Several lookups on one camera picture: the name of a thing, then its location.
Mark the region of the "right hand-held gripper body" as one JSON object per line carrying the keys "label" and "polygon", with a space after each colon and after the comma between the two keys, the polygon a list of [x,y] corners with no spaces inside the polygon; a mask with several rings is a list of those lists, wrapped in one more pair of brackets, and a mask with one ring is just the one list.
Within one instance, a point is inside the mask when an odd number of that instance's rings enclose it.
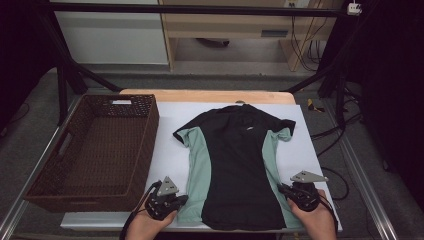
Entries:
{"label": "right hand-held gripper body", "polygon": [[320,203],[320,195],[315,187],[316,182],[327,182],[328,178],[302,170],[290,178],[292,181],[291,200],[299,209],[310,212]]}

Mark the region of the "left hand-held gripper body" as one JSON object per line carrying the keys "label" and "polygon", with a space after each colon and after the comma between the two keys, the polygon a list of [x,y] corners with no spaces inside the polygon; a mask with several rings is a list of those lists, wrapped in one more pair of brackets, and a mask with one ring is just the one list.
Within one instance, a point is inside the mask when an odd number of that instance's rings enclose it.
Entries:
{"label": "left hand-held gripper body", "polygon": [[178,191],[179,189],[169,176],[155,182],[145,202],[145,209],[148,214],[155,220],[162,221],[165,219],[173,212],[170,208],[171,204],[175,203],[172,200],[177,196]]}

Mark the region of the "black and green shirt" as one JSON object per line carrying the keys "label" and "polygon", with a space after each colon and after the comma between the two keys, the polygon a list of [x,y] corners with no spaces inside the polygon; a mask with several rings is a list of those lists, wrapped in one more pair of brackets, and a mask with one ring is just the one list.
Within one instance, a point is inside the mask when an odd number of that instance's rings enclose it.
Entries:
{"label": "black and green shirt", "polygon": [[182,223],[214,230],[300,228],[278,191],[277,146],[289,141],[296,122],[251,105],[201,113],[174,132],[189,149],[188,200]]}

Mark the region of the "brown wicker basket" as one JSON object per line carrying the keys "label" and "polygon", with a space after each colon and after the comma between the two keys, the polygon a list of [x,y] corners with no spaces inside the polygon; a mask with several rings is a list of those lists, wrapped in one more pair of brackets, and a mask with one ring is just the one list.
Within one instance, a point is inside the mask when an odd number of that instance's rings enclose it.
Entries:
{"label": "brown wicker basket", "polygon": [[158,126],[152,94],[82,96],[24,199],[54,213],[132,210]]}

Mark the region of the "person's left hand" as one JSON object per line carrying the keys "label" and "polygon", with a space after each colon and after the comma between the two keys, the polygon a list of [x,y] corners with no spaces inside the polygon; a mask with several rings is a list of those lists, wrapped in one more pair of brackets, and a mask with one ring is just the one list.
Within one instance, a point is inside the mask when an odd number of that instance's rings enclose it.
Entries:
{"label": "person's left hand", "polygon": [[155,220],[144,210],[144,205],[141,205],[127,228],[125,240],[154,240],[162,229],[173,222],[176,215],[177,212],[173,211],[162,221]]}

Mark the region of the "person's right hand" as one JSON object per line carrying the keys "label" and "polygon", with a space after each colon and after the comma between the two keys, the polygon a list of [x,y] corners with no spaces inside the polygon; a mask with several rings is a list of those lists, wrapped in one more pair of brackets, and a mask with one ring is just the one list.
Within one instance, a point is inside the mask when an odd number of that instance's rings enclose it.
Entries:
{"label": "person's right hand", "polygon": [[310,212],[299,209],[291,199],[287,203],[312,240],[337,240],[334,218],[322,203]]}

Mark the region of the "white table board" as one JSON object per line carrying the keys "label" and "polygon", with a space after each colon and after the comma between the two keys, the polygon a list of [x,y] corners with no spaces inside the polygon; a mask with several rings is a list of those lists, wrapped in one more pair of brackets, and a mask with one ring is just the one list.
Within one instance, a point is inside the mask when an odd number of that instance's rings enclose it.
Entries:
{"label": "white table board", "polygon": [[[187,192],[189,176],[189,149],[178,142],[172,133],[211,109],[223,108],[223,103],[165,102],[158,103],[159,128],[147,185],[166,176],[179,188],[181,194]],[[278,169],[276,181],[289,185],[295,175],[306,170],[322,173],[301,108],[293,104],[255,104],[256,108],[280,119],[296,122],[291,140],[278,142],[275,152],[275,165]],[[128,218],[126,212],[68,212],[64,215],[61,227],[75,231],[118,231]]]}

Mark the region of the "yellow and black floor item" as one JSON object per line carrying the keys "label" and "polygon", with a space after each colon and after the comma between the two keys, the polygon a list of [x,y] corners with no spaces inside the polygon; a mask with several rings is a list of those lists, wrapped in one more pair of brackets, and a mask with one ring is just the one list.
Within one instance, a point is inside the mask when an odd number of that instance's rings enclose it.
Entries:
{"label": "yellow and black floor item", "polygon": [[314,105],[314,102],[312,101],[312,99],[307,99],[307,107],[308,107],[308,110],[310,110],[310,111],[325,112],[325,108],[316,107]]}

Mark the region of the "black metal stand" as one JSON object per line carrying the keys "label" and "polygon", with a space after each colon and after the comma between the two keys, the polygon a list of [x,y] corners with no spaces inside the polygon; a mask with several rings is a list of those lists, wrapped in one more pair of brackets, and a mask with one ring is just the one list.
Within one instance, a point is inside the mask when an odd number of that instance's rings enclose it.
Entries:
{"label": "black metal stand", "polygon": [[333,92],[336,92],[336,110],[335,119],[337,125],[344,130],[346,122],[343,115],[344,88],[346,86],[348,55],[353,50],[357,34],[363,28],[367,18],[373,12],[375,4],[379,0],[344,0],[344,6],[348,8],[353,1],[359,1],[361,6],[359,15],[350,17],[339,17],[336,20],[332,33],[330,34],[330,46],[324,53],[324,66],[308,77],[306,80],[286,89],[286,92],[296,93],[310,84],[323,80],[318,95],[320,98],[327,98]]}
{"label": "black metal stand", "polygon": [[45,39],[48,52],[56,63],[59,93],[58,125],[61,126],[68,116],[67,86],[70,86],[76,94],[85,94],[88,86],[84,82],[84,77],[87,77],[112,92],[120,92],[121,88],[73,59],[50,0],[35,0],[33,9],[38,20],[39,32]]}

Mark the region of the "white cabinet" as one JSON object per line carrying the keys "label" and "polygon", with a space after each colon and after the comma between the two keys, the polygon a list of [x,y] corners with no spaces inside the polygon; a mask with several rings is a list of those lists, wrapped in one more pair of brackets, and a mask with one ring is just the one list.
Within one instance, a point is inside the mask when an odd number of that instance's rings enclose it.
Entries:
{"label": "white cabinet", "polygon": [[74,60],[84,64],[168,63],[159,14],[56,12]]}

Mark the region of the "light wooden desk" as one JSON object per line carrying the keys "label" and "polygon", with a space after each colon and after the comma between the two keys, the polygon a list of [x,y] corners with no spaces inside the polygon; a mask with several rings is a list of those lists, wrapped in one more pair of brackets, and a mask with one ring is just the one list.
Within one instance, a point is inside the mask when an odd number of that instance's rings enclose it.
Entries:
{"label": "light wooden desk", "polygon": [[[248,6],[271,8],[341,9],[344,0],[158,0],[161,5]],[[291,71],[306,60],[313,41],[326,41],[332,17],[163,14],[168,57],[175,57],[180,38],[277,39]]]}

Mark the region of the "black horizontal frame bar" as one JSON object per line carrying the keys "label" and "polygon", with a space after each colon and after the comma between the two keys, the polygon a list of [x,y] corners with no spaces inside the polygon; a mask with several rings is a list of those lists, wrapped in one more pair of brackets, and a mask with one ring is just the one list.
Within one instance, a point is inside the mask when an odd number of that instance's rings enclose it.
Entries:
{"label": "black horizontal frame bar", "polygon": [[53,11],[101,12],[101,13],[161,13],[161,14],[207,14],[207,15],[252,15],[252,16],[296,16],[339,17],[346,16],[343,9],[271,8],[247,6],[201,6],[201,5],[149,5],[149,4],[101,4],[101,3],[46,3]]}

